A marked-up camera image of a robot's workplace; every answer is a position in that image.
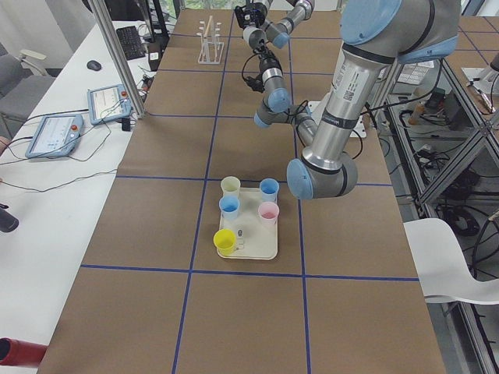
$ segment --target white tray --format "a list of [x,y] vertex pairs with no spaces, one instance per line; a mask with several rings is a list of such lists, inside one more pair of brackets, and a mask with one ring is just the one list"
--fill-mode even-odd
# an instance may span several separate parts
[[224,259],[273,259],[278,254],[278,223],[268,228],[258,217],[258,206],[262,203],[260,189],[241,188],[239,192],[239,215],[233,221],[220,216],[220,229],[235,232],[237,248],[228,256],[217,253]]

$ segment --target red cylinder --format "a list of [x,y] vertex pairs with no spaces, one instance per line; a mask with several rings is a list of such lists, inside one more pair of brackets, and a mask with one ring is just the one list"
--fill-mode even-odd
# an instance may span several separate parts
[[0,365],[37,368],[46,350],[46,345],[3,337],[0,339]]

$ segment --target light blue cup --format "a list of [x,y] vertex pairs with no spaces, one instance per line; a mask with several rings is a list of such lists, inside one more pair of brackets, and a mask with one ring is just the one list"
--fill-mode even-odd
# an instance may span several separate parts
[[260,191],[263,201],[278,201],[279,182],[273,178],[266,178],[260,182]]
[[221,215],[228,221],[233,221],[239,214],[239,199],[235,196],[224,196],[218,202]]

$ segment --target black keyboard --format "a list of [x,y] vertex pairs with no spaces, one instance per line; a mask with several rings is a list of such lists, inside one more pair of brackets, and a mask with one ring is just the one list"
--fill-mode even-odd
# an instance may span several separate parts
[[139,36],[139,31],[135,26],[127,26],[116,29],[119,43],[122,45],[125,52],[126,60],[141,58],[146,55],[142,47],[142,40]]

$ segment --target tablet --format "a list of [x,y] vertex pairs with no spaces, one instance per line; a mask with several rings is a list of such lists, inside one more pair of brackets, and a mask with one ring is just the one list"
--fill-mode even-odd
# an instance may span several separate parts
[[113,122],[132,113],[132,104],[122,84],[88,90],[87,98],[92,125]]
[[27,158],[68,156],[80,141],[83,128],[81,115],[47,115],[26,151]]

